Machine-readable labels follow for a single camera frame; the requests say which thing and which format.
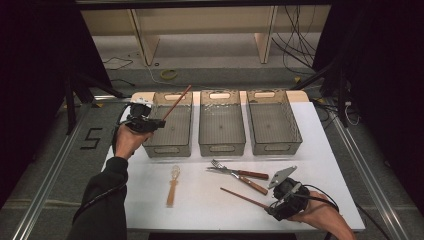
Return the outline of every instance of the black cable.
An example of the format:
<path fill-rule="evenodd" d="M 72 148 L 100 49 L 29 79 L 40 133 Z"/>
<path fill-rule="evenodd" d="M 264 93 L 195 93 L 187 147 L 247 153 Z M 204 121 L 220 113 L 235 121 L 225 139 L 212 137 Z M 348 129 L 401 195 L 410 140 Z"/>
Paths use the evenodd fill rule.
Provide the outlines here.
<path fill-rule="evenodd" d="M 130 82 L 128 82 L 128 81 L 126 81 L 126 80 L 124 80 L 124 79 L 121 79 L 121 78 L 112 79 L 112 80 L 110 80 L 110 81 L 111 81 L 111 82 L 112 82 L 112 81 L 121 81 L 121 82 L 126 82 L 126 83 L 128 83 L 129 85 L 131 85 L 131 86 L 135 87 L 135 84 L 134 84 L 134 83 L 130 83 Z"/>
<path fill-rule="evenodd" d="M 303 184 L 304 187 L 311 187 L 311 188 L 315 188 L 316 190 L 320 191 L 321 193 L 323 193 L 325 196 L 327 196 L 336 206 L 337 212 L 339 211 L 339 206 L 337 205 L 336 201 L 334 201 L 334 199 L 332 197 L 330 197 L 330 195 L 328 195 L 326 192 L 322 191 L 321 189 L 313 186 L 313 185 L 309 185 L 309 184 Z"/>
<path fill-rule="evenodd" d="M 296 194 L 296 193 L 292 193 L 291 195 L 292 196 L 295 196 L 295 197 L 301 197 L 301 198 L 306 198 L 306 199 L 309 199 L 309 200 L 315 200 L 315 201 L 320 201 L 320 202 L 323 202 L 323 203 L 327 203 L 328 205 L 330 205 L 331 207 L 333 207 L 334 209 L 336 209 L 337 212 L 339 211 L 339 208 L 337 207 L 337 205 L 334 204 L 334 203 L 332 203 L 332 202 L 330 202 L 330 201 L 328 201 L 328 200 L 325 200 L 325 199 L 322 199 L 322 198 L 317 198 L 317 197 L 305 196 L 305 195 Z"/>
<path fill-rule="evenodd" d="M 308 53 L 308 55 L 309 55 L 309 57 L 312 59 L 312 61 L 314 60 L 314 58 L 312 58 L 312 54 L 309 52 L 309 49 L 308 49 L 308 46 L 312 49 L 312 50 L 314 50 L 314 51 L 316 51 L 315 50 L 315 48 L 314 47 L 312 47 L 312 45 L 309 43 L 309 41 L 308 40 L 306 40 L 306 38 L 300 33 L 300 24 L 298 24 L 298 26 L 297 26 L 297 34 L 298 34 L 298 37 L 301 39 L 301 44 L 303 44 L 303 46 L 305 46 L 305 50 L 306 50 L 306 52 Z"/>
<path fill-rule="evenodd" d="M 297 31 L 296 31 L 296 33 L 297 33 L 297 37 L 298 37 L 298 39 L 299 39 L 299 44 L 298 44 L 298 46 L 300 46 L 300 50 L 301 50 L 301 52 L 304 52 L 303 51 L 303 42 L 302 42 L 302 38 L 299 36 L 299 32 L 300 32 L 300 23 L 299 23 L 299 17 L 300 17 L 300 6 L 297 6 L 296 7 L 296 13 L 297 13 L 297 15 L 296 15 L 296 24 L 294 25 L 294 27 L 295 28 L 297 28 Z M 308 54 L 310 54 L 309 53 L 309 51 L 308 51 L 308 48 L 305 46 L 305 50 L 306 50 L 306 52 L 308 52 Z M 310 63 L 309 63 L 309 61 L 308 61 L 308 59 L 306 58 L 306 55 L 305 54 L 303 54 L 303 58 L 305 59 L 305 61 L 308 63 L 308 65 L 309 66 L 312 66 Z"/>
<path fill-rule="evenodd" d="M 315 18 L 316 8 L 317 8 L 317 5 L 314 6 L 314 12 L 312 13 L 312 20 L 311 20 L 311 23 L 308 26 L 308 31 L 306 32 L 305 36 L 308 35 L 309 31 L 311 30 L 311 26 L 312 26 L 312 23 L 314 22 L 314 18 Z"/>
<path fill-rule="evenodd" d="M 325 127 L 324 127 L 324 131 L 325 131 L 325 129 L 327 129 L 327 128 L 328 128 L 328 126 L 330 126 L 330 125 L 331 125 L 331 123 L 333 123 L 334 119 L 336 119 L 336 118 L 337 118 L 337 115 L 336 115 L 336 116 L 334 116 L 334 117 L 333 117 L 333 119 L 331 119 L 331 122 L 329 122 L 329 123 L 327 124 L 327 126 L 325 126 Z"/>
<path fill-rule="evenodd" d="M 298 49 L 296 49 L 296 48 L 294 48 L 294 47 L 292 47 L 292 46 L 290 46 L 290 45 L 288 45 L 288 43 L 286 43 L 286 41 L 284 41 L 284 39 L 280 36 L 280 34 L 279 33 L 277 33 L 277 36 L 278 36 L 278 38 L 284 43 L 284 44 L 286 44 L 287 45 L 287 47 L 289 47 L 291 50 L 293 50 L 293 51 L 296 51 L 296 52 L 298 52 L 298 53 L 300 53 L 300 54 L 305 54 L 305 52 L 301 52 L 301 51 L 299 51 Z"/>
<path fill-rule="evenodd" d="M 285 54 L 287 54 L 287 55 L 290 55 L 290 57 L 292 57 L 292 58 L 294 58 L 294 59 L 296 59 L 297 61 L 299 61 L 300 63 L 302 63 L 303 65 L 305 65 L 306 67 L 308 67 L 308 68 L 310 68 L 310 69 L 312 69 L 312 67 L 311 66 L 309 66 L 307 63 L 305 63 L 304 61 L 302 61 L 301 59 L 299 59 L 298 57 L 296 57 L 295 55 L 293 55 L 291 52 L 289 52 L 289 51 L 287 51 L 285 48 L 283 48 L 283 47 L 281 47 L 276 41 L 275 41 L 275 39 L 274 38 L 271 38 L 272 39 L 272 41 L 277 45 L 277 47 L 281 50 L 281 51 L 283 51 L 283 53 L 285 53 Z M 290 70 L 291 72 L 295 72 L 295 73 L 302 73 L 302 72 L 297 72 L 297 71 L 295 71 L 295 70 L 291 70 L 288 66 L 287 66 L 287 64 L 285 63 L 285 61 L 284 61 L 284 55 L 283 55 L 283 64 L 284 64 L 284 67 L 285 68 L 287 68 L 288 70 Z"/>
<path fill-rule="evenodd" d="M 286 13 L 287 13 L 287 15 L 289 16 L 290 22 L 292 23 L 292 26 L 294 27 L 293 21 L 292 21 L 292 19 L 290 18 L 290 15 L 289 15 L 288 10 L 287 10 L 287 6 L 285 6 L 285 9 L 286 9 Z M 306 42 L 306 44 L 308 44 L 308 46 L 309 46 L 312 50 L 316 51 L 316 49 L 315 49 L 314 47 L 312 47 L 312 45 L 308 42 L 308 40 L 306 40 L 306 39 L 305 39 L 305 37 L 304 37 L 302 34 L 300 34 L 300 31 L 299 31 L 299 30 L 298 30 L 296 33 L 297 33 L 298 37 L 299 37 L 299 38 L 301 38 L 301 39 L 303 39 L 303 40 Z"/>
<path fill-rule="evenodd" d="M 314 104 L 314 106 L 316 108 L 321 108 L 321 109 L 325 109 L 328 112 L 332 112 L 332 113 L 338 113 L 337 107 L 336 106 L 332 106 L 332 105 L 325 105 L 325 104 L 320 104 L 315 100 L 311 100 L 311 102 Z"/>
<path fill-rule="evenodd" d="M 132 64 L 132 63 L 133 63 L 133 60 L 131 60 L 131 59 L 123 59 L 123 58 L 119 58 L 119 57 L 112 57 L 112 58 L 110 58 L 109 60 L 107 60 L 107 61 L 105 61 L 105 62 L 103 62 L 103 63 L 108 63 L 108 62 L 110 62 L 112 59 L 118 59 L 118 60 L 126 61 L 126 62 L 129 62 L 129 63 L 127 63 L 127 64 L 125 64 L 125 65 L 122 65 L 122 66 L 120 66 L 120 67 L 118 67 L 118 68 L 111 68 L 110 70 L 118 70 L 118 69 L 121 69 L 121 68 L 126 67 L 126 66 L 128 66 L 128 65 L 130 65 L 130 64 Z"/>
<path fill-rule="evenodd" d="M 359 206 L 358 203 L 356 203 L 354 201 L 355 205 L 357 208 L 359 208 L 359 210 L 361 210 L 370 220 L 372 223 L 374 223 L 374 225 L 378 228 L 378 230 L 380 230 L 380 232 L 384 235 L 384 237 L 387 240 L 390 240 L 389 235 L 387 235 L 387 233 L 383 230 L 383 228 L 374 220 L 374 218 L 371 217 L 371 215 L 369 215 L 369 213 L 367 213 L 361 206 Z"/>
<path fill-rule="evenodd" d="M 290 17 L 290 13 L 288 12 L 288 9 L 287 9 L 287 6 L 285 6 L 284 7 L 285 8 L 285 10 L 286 10 L 286 14 L 287 14 L 287 17 L 289 18 L 289 20 L 290 20 L 290 23 L 291 23 L 291 27 L 292 27 L 292 34 L 294 34 L 295 32 L 296 32 L 296 34 L 297 34 L 297 37 L 298 37 L 298 40 L 299 40 L 299 43 L 298 43 L 298 47 L 299 47 L 299 44 L 300 44 L 300 46 L 302 46 L 301 44 L 302 44 L 302 39 L 301 39 L 301 37 L 300 37 L 300 34 L 299 34 L 299 30 L 298 30 L 298 22 L 299 22 L 299 13 L 298 13 L 298 9 L 299 9 L 299 6 L 297 6 L 296 7 L 296 9 L 295 9 L 295 12 L 297 13 L 297 17 L 296 17 L 296 24 L 294 24 L 293 23 L 293 20 L 292 20 L 292 18 Z"/>
<path fill-rule="evenodd" d="M 319 106 L 315 106 L 315 107 L 317 107 L 318 109 L 323 109 L 324 112 L 326 113 L 326 117 L 324 119 L 319 119 L 320 122 L 326 122 L 328 119 L 330 119 L 330 114 L 328 113 L 327 109 L 321 108 Z"/>
<path fill-rule="evenodd" d="M 96 197 L 94 197 L 92 200 L 90 200 L 89 202 L 87 202 L 86 204 L 84 204 L 83 206 L 81 206 L 77 212 L 74 215 L 74 218 L 72 219 L 72 224 L 75 223 L 75 220 L 77 220 L 77 218 L 88 208 L 90 208 L 91 206 L 93 206 L 95 203 L 97 203 L 98 201 L 110 196 L 112 193 L 117 192 L 118 190 L 121 190 L 123 187 L 125 187 L 127 184 L 127 181 L 125 180 L 123 184 L 113 187 L 109 190 L 107 190 L 104 193 L 101 193 L 99 195 L 97 195 Z"/>

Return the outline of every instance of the gray floor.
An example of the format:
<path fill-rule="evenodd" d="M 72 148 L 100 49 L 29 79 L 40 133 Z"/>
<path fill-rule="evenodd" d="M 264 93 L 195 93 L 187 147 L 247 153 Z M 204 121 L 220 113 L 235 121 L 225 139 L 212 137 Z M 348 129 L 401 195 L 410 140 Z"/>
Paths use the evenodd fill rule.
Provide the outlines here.
<path fill-rule="evenodd" d="M 316 45 L 319 34 L 308 34 L 308 40 Z M 295 77 L 305 79 L 307 74 L 296 74 L 285 68 L 282 52 L 273 44 L 269 62 L 260 64 L 252 34 L 223 35 L 175 35 L 162 36 L 156 52 L 154 64 L 146 69 L 140 61 L 138 46 L 132 37 L 96 37 L 95 42 L 103 58 L 112 57 L 130 59 L 133 62 L 119 70 L 125 60 L 112 59 L 105 66 L 110 69 L 111 79 L 123 79 L 135 84 L 131 86 L 122 81 L 113 81 L 114 87 L 122 92 L 132 94 L 138 91 L 183 90 L 187 84 L 193 84 L 194 90 L 206 88 L 289 88 Z M 294 59 L 286 59 L 287 66 L 297 71 L 311 72 Z M 178 76 L 174 80 L 163 80 L 160 71 L 176 69 Z M 308 86 L 305 92 L 310 98 L 319 98 L 319 84 Z M 105 95 L 98 89 L 92 89 L 95 95 Z M 81 200 L 88 179 L 100 171 L 111 142 L 113 124 L 121 111 L 122 102 L 100 101 L 102 107 L 92 106 L 87 117 L 82 121 L 81 129 L 69 154 L 60 168 L 59 175 L 48 194 L 42 211 L 35 222 L 29 239 L 64 239 L 71 227 L 73 214 Z M 317 114 L 323 120 L 330 145 L 338 161 L 343 176 L 353 199 L 364 208 L 389 234 L 384 218 L 376 206 L 366 184 L 361 179 L 351 155 L 342 141 L 332 117 L 327 120 L 327 113 L 317 108 Z M 65 141 L 67 130 L 66 109 L 61 108 L 49 133 L 36 155 L 36 160 L 29 165 L 6 205 L 0 211 L 0 239 L 12 239 L 23 218 L 30 201 L 43 184 L 49 168 Z M 91 137 L 100 138 L 96 149 L 83 150 L 81 147 L 93 146 L 85 141 L 90 128 Z M 378 149 L 373 137 L 368 132 L 366 123 L 349 124 L 349 131 L 372 170 L 373 175 L 393 206 L 401 226 L 409 239 L 424 239 L 423 216 L 405 193 L 391 169 L 384 164 L 384 156 Z M 358 239 L 383 239 L 376 226 L 362 212 L 366 230 L 357 233 Z M 148 233 L 128 231 L 128 239 L 147 239 Z M 298 233 L 300 240 L 323 239 L 324 233 Z"/>

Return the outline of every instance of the white table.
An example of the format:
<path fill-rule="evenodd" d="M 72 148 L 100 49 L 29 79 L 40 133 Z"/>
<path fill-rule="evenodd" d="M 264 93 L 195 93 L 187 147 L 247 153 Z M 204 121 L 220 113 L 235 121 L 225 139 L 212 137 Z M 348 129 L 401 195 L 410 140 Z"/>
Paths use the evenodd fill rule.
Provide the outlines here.
<path fill-rule="evenodd" d="M 312 103 L 291 103 L 303 143 L 294 156 L 254 156 L 251 151 L 249 126 L 246 120 L 245 95 L 242 111 L 246 147 L 241 157 L 215 157 L 232 169 L 264 172 L 270 175 L 281 169 L 297 166 L 290 175 L 303 184 L 314 185 L 329 194 L 340 213 L 354 231 L 365 226 L 355 207 L 334 154 Z M 129 160 L 128 195 L 125 201 L 127 227 L 149 232 L 300 232 L 316 231 L 298 222 L 277 221 L 261 207 L 220 190 L 234 191 L 263 204 L 276 199 L 270 190 L 267 196 L 254 191 L 231 175 L 206 171 L 212 157 L 202 157 L 198 145 L 199 92 L 194 92 L 194 119 L 191 156 L 184 158 L 149 158 L 137 150 Z M 112 157 L 109 150 L 107 159 Z M 166 206 L 172 166 L 178 164 L 176 195 L 172 208 Z M 269 181 L 252 179 L 263 187 Z"/>

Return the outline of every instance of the gray plastic bin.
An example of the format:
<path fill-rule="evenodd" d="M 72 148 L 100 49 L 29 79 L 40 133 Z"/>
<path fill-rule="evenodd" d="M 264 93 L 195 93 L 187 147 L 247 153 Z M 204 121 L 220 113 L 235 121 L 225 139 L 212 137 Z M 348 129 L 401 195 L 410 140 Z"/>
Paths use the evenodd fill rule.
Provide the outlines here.
<path fill-rule="evenodd" d="M 238 91 L 201 91 L 199 121 L 202 156 L 243 155 L 246 135 Z"/>
<path fill-rule="evenodd" d="M 294 155 L 302 136 L 286 91 L 247 91 L 247 101 L 253 154 Z"/>
<path fill-rule="evenodd" d="M 162 119 L 182 92 L 156 92 L 150 118 Z M 187 94 L 165 119 L 165 128 L 143 143 L 147 155 L 154 157 L 189 157 L 191 155 L 191 126 L 193 119 L 193 93 Z"/>

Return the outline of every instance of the black jacket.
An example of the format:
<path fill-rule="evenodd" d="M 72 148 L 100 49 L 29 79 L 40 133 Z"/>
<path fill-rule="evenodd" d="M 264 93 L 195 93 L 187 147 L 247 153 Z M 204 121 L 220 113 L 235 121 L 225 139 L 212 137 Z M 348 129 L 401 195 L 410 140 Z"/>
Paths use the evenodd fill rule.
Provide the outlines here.
<path fill-rule="evenodd" d="M 103 172 L 90 179 L 68 240 L 127 239 L 124 208 L 127 168 L 127 160 L 113 157 L 106 162 Z"/>

